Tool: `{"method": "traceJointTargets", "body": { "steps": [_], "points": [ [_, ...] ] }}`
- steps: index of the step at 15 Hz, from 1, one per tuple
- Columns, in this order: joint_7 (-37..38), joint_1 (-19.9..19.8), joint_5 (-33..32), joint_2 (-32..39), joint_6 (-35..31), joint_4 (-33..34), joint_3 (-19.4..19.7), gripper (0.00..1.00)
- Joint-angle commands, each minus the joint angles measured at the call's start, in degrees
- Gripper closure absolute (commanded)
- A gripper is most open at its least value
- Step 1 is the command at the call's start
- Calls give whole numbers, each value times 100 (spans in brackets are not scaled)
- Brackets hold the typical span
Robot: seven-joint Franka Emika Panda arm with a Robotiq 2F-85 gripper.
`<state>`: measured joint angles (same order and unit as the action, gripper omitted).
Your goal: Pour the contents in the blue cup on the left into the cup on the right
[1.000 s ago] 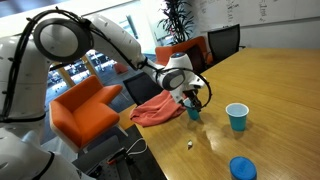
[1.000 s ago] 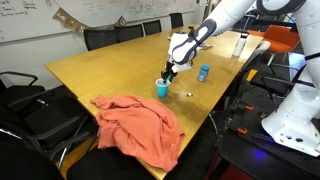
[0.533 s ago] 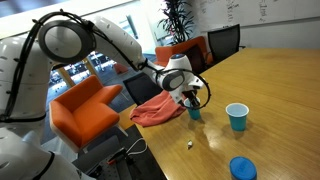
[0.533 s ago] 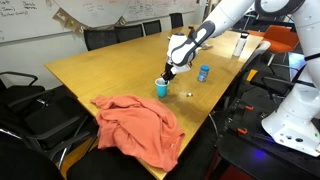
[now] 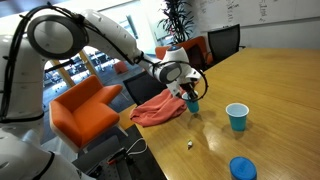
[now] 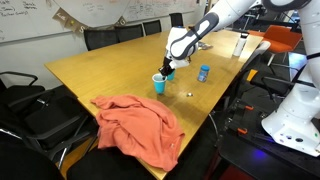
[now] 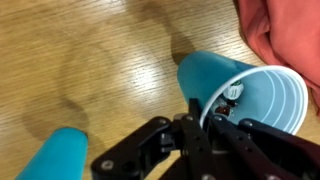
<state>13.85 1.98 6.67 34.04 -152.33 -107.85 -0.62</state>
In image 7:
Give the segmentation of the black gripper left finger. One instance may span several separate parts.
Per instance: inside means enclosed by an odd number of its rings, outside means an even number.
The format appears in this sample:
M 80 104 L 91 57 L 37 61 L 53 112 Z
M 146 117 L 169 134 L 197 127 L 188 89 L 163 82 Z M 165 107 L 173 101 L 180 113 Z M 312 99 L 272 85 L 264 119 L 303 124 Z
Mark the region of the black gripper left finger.
M 191 99 L 186 114 L 173 120 L 152 118 L 92 162 L 93 180 L 143 180 L 175 150 L 181 156 L 161 180 L 217 180 L 212 149 L 199 116 L 199 103 Z

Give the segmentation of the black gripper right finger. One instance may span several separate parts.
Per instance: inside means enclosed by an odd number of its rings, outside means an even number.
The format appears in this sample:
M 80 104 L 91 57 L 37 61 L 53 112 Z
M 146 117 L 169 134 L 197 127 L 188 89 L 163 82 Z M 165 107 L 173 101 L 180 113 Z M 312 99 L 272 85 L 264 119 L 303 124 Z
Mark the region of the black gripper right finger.
M 205 119 L 207 130 L 222 138 L 260 180 L 320 180 L 320 146 L 245 118 L 237 125 L 224 115 Z

